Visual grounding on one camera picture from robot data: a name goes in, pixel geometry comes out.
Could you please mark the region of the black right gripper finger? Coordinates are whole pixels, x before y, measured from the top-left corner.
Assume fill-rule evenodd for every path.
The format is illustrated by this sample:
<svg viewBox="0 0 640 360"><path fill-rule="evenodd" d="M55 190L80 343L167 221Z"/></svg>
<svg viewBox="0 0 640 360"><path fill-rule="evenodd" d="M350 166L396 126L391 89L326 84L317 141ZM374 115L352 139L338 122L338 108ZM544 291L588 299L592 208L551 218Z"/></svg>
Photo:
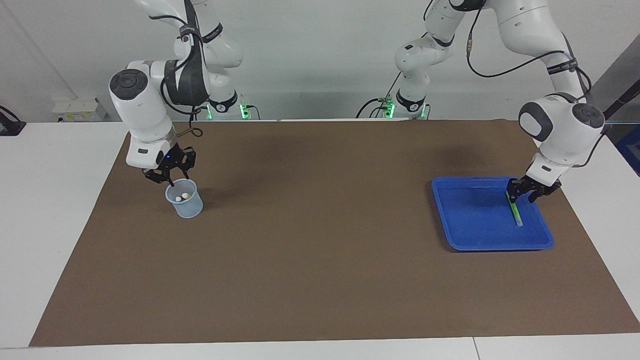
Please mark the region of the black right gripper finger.
<svg viewBox="0 0 640 360"><path fill-rule="evenodd" d="M193 147L186 147L183 150L182 173L186 179L190 179L189 171L194 168L197 153Z"/></svg>
<svg viewBox="0 0 640 360"><path fill-rule="evenodd" d="M168 183L170 187L175 186L175 182L171 177L172 169L169 167L164 167L161 169L144 169L143 175L147 180L151 180L151 182L162 184Z"/></svg>

